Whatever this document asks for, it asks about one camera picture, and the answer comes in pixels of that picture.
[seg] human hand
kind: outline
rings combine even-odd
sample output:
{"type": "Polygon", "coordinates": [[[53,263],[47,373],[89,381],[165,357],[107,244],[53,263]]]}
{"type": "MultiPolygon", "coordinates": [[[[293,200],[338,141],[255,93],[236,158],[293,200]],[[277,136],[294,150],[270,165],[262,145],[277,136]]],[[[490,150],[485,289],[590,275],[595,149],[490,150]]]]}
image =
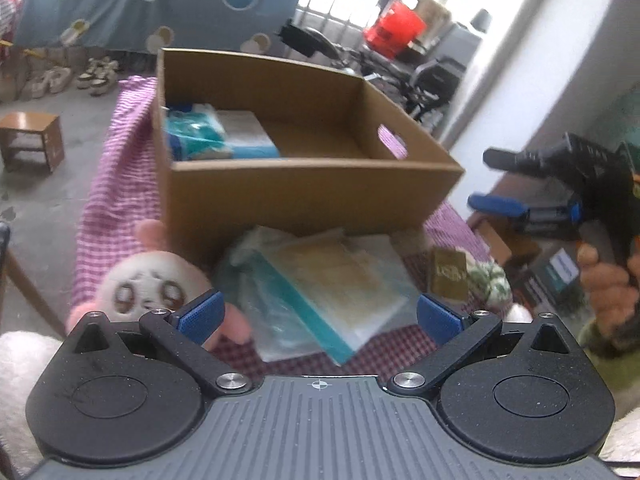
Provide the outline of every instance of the human hand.
{"type": "Polygon", "coordinates": [[[590,295],[598,330],[605,338],[610,338],[635,312],[640,292],[629,285],[628,271],[640,278],[640,254],[629,258],[627,271],[614,264],[601,263],[598,251],[584,244],[578,250],[578,266],[580,282],[590,295]]]}

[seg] pair of shoes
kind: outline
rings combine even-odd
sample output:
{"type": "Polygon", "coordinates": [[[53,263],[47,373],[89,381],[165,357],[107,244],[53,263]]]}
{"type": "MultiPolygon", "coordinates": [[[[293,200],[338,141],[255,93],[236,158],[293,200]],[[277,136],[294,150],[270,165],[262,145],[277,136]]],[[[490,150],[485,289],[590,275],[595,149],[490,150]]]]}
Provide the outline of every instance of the pair of shoes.
{"type": "Polygon", "coordinates": [[[47,70],[44,74],[36,76],[30,81],[31,97],[40,99],[47,93],[47,90],[52,94],[62,92],[71,81],[71,76],[71,69],[64,66],[47,70]]]}
{"type": "Polygon", "coordinates": [[[91,58],[87,69],[76,78],[76,86],[79,89],[90,88],[91,95],[106,94],[117,81],[117,69],[118,62],[108,57],[102,60],[91,58]]]}

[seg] person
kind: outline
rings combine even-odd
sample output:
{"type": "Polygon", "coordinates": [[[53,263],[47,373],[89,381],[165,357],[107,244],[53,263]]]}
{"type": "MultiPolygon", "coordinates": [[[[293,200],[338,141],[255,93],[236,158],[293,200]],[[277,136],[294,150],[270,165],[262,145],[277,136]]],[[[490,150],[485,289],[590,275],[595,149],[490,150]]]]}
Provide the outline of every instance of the person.
{"type": "Polygon", "coordinates": [[[640,406],[640,348],[619,348],[613,335],[635,312],[640,291],[630,285],[630,273],[640,278],[640,254],[627,268],[599,260],[598,251],[587,244],[578,250],[580,281],[590,297],[595,318],[585,326],[578,341],[599,371],[616,401],[616,419],[640,406]]]}

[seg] plush toy eye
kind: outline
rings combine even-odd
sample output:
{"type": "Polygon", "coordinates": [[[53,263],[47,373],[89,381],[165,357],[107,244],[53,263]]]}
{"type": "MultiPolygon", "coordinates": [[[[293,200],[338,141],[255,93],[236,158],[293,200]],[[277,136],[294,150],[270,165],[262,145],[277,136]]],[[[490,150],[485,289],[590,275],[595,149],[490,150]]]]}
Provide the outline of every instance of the plush toy eye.
{"type": "Polygon", "coordinates": [[[178,310],[184,305],[184,291],[175,282],[162,282],[160,285],[160,297],[162,304],[171,310],[178,310]]]}
{"type": "Polygon", "coordinates": [[[113,304],[121,314],[126,314],[133,308],[136,304],[136,291],[131,282],[122,283],[116,288],[113,304]]]}

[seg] gray ribbed plate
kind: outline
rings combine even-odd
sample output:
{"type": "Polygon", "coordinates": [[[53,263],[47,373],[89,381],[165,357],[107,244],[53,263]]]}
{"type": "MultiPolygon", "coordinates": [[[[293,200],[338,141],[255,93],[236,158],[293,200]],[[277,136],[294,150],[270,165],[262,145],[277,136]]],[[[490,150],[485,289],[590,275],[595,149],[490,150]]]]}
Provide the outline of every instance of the gray ribbed plate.
{"type": "Polygon", "coordinates": [[[452,439],[426,403],[385,393],[374,377],[268,377],[217,400],[182,444],[118,469],[44,462],[31,480],[595,480],[599,460],[525,468],[492,462],[452,439]]]}

